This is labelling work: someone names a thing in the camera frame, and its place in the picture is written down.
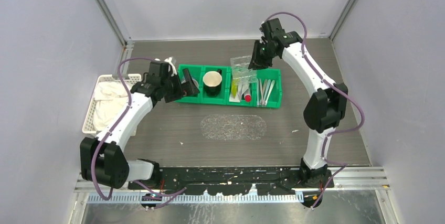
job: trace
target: green plastic tray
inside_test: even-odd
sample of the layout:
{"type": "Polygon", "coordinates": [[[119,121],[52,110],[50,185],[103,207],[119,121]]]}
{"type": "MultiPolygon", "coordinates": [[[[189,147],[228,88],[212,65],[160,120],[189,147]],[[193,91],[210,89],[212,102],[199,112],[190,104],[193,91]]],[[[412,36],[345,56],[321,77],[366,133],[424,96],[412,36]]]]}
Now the green plastic tray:
{"type": "MultiPolygon", "coordinates": [[[[200,94],[194,97],[183,97],[176,102],[182,103],[198,103],[198,104],[215,104],[215,105],[233,105],[233,106],[247,106],[256,107],[257,106],[257,92],[259,87],[256,83],[250,85],[252,100],[246,102],[242,100],[241,102],[229,102],[230,96],[230,85],[232,81],[231,68],[228,66],[205,66],[205,65],[179,65],[178,74],[179,78],[183,78],[182,70],[188,68],[190,75],[199,84],[200,94]],[[218,69],[222,70],[223,83],[221,86],[221,93],[217,97],[209,97],[205,93],[203,87],[203,76],[209,71],[216,71],[218,69]]],[[[273,86],[272,93],[270,94],[267,106],[262,106],[262,108],[279,108],[281,106],[281,71],[279,69],[263,69],[257,71],[257,77],[264,82],[265,79],[275,80],[275,85],[273,86]]]]}

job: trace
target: wire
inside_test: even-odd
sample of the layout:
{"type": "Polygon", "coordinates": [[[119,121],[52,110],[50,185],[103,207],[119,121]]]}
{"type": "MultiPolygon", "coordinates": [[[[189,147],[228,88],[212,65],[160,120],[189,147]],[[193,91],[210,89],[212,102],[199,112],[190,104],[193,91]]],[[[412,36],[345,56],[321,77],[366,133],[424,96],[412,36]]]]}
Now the wire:
{"type": "Polygon", "coordinates": [[[173,194],[162,194],[162,193],[157,193],[157,192],[151,190],[150,188],[148,188],[146,185],[144,185],[143,183],[141,183],[138,180],[133,181],[133,183],[136,183],[136,184],[140,185],[142,188],[144,188],[145,190],[151,192],[152,194],[155,194],[155,195],[161,196],[161,197],[175,197],[175,196],[180,195],[181,193],[183,193],[185,191],[185,189],[187,189],[186,187],[184,187],[181,190],[179,190],[173,194]]]}
{"type": "Polygon", "coordinates": [[[326,145],[327,145],[327,140],[329,139],[330,136],[334,135],[334,134],[338,134],[338,133],[346,133],[346,132],[352,132],[352,131],[356,131],[358,129],[360,129],[363,124],[365,123],[365,113],[363,112],[362,107],[360,107],[360,105],[358,105],[358,103],[352,99],[349,95],[347,95],[346,93],[344,93],[343,91],[341,91],[340,89],[338,89],[336,86],[332,85],[331,83],[329,83],[328,81],[326,81],[323,76],[321,75],[321,73],[315,68],[315,66],[312,64],[312,62],[308,59],[307,55],[306,55],[306,37],[308,36],[308,29],[306,27],[306,24],[303,22],[302,19],[300,19],[297,15],[293,14],[293,13],[289,13],[289,12],[277,12],[274,13],[272,15],[270,15],[268,18],[266,18],[266,21],[268,21],[270,18],[277,16],[279,14],[286,14],[289,16],[292,16],[294,18],[296,18],[301,25],[303,26],[303,30],[304,30],[304,36],[303,36],[303,43],[301,43],[301,52],[303,53],[303,58],[306,60],[306,62],[308,63],[308,65],[311,67],[312,70],[314,70],[315,74],[320,78],[320,80],[325,83],[326,85],[328,85],[331,89],[335,90],[337,93],[339,93],[340,95],[342,95],[344,98],[348,99],[349,102],[351,102],[359,111],[360,113],[360,123],[351,129],[348,130],[338,130],[338,131],[334,131],[334,132],[330,132],[328,134],[326,134],[326,137],[324,138],[323,141],[323,147],[322,147],[322,152],[321,152],[321,158],[323,160],[326,161],[326,163],[332,164],[332,165],[338,165],[341,166],[340,169],[338,169],[336,172],[334,172],[334,174],[332,174],[332,176],[329,178],[329,180],[327,181],[326,185],[324,186],[323,190],[320,193],[320,196],[317,198],[317,200],[314,202],[314,204],[311,206],[311,209],[313,210],[314,207],[317,205],[317,203],[319,202],[319,200],[321,199],[321,197],[323,196],[324,192],[326,191],[327,186],[329,185],[329,183],[332,181],[332,179],[334,178],[335,175],[337,175],[339,172],[341,172],[344,168],[346,168],[347,163],[339,163],[339,162],[335,162],[335,161],[331,161],[328,160],[325,157],[325,149],[326,149],[326,145]]]}
{"type": "MultiPolygon", "coordinates": [[[[110,189],[110,192],[109,192],[108,196],[105,196],[105,195],[103,194],[103,192],[101,191],[101,189],[100,189],[100,187],[99,187],[99,183],[98,183],[98,181],[97,181],[97,177],[96,177],[96,161],[97,161],[97,158],[98,158],[98,156],[99,156],[100,148],[101,148],[102,145],[105,143],[105,141],[107,140],[107,138],[112,134],[112,132],[113,132],[113,130],[116,128],[116,126],[121,122],[121,120],[124,118],[124,116],[128,113],[128,110],[129,110],[130,107],[131,107],[131,102],[132,102],[131,92],[130,92],[130,90],[128,89],[127,85],[125,85],[124,79],[123,79],[123,77],[122,77],[122,70],[121,70],[121,67],[122,67],[126,62],[131,61],[131,60],[149,60],[149,61],[155,61],[155,60],[150,59],[150,58],[131,58],[131,59],[123,60],[123,61],[119,64],[119,66],[118,66],[119,80],[122,82],[122,84],[123,84],[123,86],[124,86],[124,88],[125,88],[125,91],[126,91],[126,93],[127,93],[127,95],[128,95],[128,105],[126,106],[124,112],[122,112],[122,114],[121,114],[121,115],[119,116],[119,118],[116,120],[116,122],[110,127],[110,129],[109,129],[108,132],[105,134],[105,136],[103,137],[103,139],[99,142],[98,146],[97,146],[96,149],[94,150],[93,158],[92,158],[92,160],[91,160],[91,178],[92,178],[92,180],[93,180],[93,184],[94,184],[94,188],[96,189],[96,192],[99,194],[99,196],[100,196],[103,200],[109,200],[109,199],[111,198],[111,196],[112,196],[112,194],[113,194],[113,188],[110,189]]],[[[149,189],[148,187],[146,187],[146,186],[145,186],[143,183],[141,183],[140,181],[135,180],[134,182],[137,183],[137,184],[139,184],[139,185],[141,185],[142,187],[144,187],[145,189],[147,189],[147,190],[150,191],[151,193],[156,194],[156,195],[160,195],[160,196],[174,196],[174,197],[175,197],[175,196],[181,194],[181,193],[185,190],[185,187],[184,187],[182,190],[180,190],[180,191],[178,191],[178,192],[176,192],[176,193],[174,193],[174,194],[171,194],[171,195],[166,194],[166,195],[164,195],[164,194],[158,194],[158,193],[155,193],[154,191],[152,191],[151,189],[149,189]]]]}
{"type": "Polygon", "coordinates": [[[182,193],[187,189],[187,187],[184,187],[184,188],[182,188],[181,190],[179,190],[179,191],[177,191],[177,192],[175,192],[175,193],[173,193],[173,194],[162,194],[162,193],[160,193],[160,192],[157,193],[157,192],[151,190],[150,188],[148,188],[146,185],[144,185],[143,183],[141,183],[141,182],[138,181],[138,180],[133,181],[133,183],[136,183],[136,184],[142,186],[142,188],[144,188],[145,190],[151,192],[152,194],[155,194],[156,196],[161,196],[161,197],[171,197],[171,198],[170,198],[169,200],[167,200],[166,202],[164,202],[164,203],[162,203],[162,204],[160,204],[160,205],[155,206],[155,207],[153,208],[153,210],[154,210],[154,209],[159,209],[159,208],[161,208],[161,207],[165,207],[168,203],[170,203],[170,201],[174,200],[178,195],[182,194],[182,193]]]}

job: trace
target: metal floor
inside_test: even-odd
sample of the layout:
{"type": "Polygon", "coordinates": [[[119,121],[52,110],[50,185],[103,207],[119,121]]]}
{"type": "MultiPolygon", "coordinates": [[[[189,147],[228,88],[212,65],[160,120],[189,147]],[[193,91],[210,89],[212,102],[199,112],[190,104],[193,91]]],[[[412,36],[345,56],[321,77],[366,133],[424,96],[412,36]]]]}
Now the metal floor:
{"type": "MultiPolygon", "coordinates": [[[[147,41],[137,42],[131,57],[164,59],[175,57],[177,64],[229,66],[230,58],[250,55],[253,40],[147,41]]],[[[328,39],[309,39],[307,47],[320,67],[336,82],[342,81],[335,54],[328,39]]],[[[149,61],[130,63],[128,73],[148,71],[149,61]]],[[[128,160],[145,158],[161,166],[279,166],[299,165],[306,151],[308,127],[303,110],[309,96],[293,70],[279,58],[283,98],[281,108],[199,105],[159,102],[137,127],[125,148],[128,160]],[[265,123],[260,139],[216,140],[203,136],[201,122],[209,115],[256,115],[265,123]]],[[[354,127],[350,105],[339,129],[354,127]]],[[[358,132],[333,136],[329,158],[350,165],[369,165],[358,132]]]]}
{"type": "Polygon", "coordinates": [[[171,204],[144,211],[138,204],[87,204],[82,223],[328,224],[385,223],[375,191],[327,191],[314,211],[300,203],[171,204]]]}

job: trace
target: black cup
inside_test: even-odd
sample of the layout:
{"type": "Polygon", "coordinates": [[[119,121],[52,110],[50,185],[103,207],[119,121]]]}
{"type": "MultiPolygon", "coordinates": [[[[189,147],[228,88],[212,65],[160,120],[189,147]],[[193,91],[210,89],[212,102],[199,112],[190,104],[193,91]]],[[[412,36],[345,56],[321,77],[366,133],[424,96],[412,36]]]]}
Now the black cup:
{"type": "Polygon", "coordinates": [[[221,92],[222,70],[209,71],[203,77],[204,91],[209,97],[216,97],[221,92]]]}

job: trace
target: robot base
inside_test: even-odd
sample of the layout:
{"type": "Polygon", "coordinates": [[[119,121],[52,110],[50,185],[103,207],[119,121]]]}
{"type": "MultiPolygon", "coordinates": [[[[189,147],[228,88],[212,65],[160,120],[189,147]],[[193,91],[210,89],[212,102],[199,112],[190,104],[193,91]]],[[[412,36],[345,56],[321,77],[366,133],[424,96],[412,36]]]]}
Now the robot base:
{"type": "MultiPolygon", "coordinates": [[[[184,187],[186,195],[202,195],[207,191],[209,195],[222,193],[225,196],[248,194],[251,189],[255,189],[259,196],[266,195],[295,195],[295,188],[316,188],[324,186],[331,171],[326,170],[326,176],[318,179],[317,182],[301,183],[299,179],[298,167],[165,167],[159,170],[164,179],[164,190],[167,194],[179,191],[184,187]]],[[[148,180],[141,180],[148,186],[148,180]]],[[[129,189],[142,189],[136,183],[129,183],[129,189]]],[[[153,189],[159,189],[159,185],[153,186],[153,189]]],[[[305,199],[313,198],[309,195],[317,195],[319,191],[305,193],[305,199]]]]}

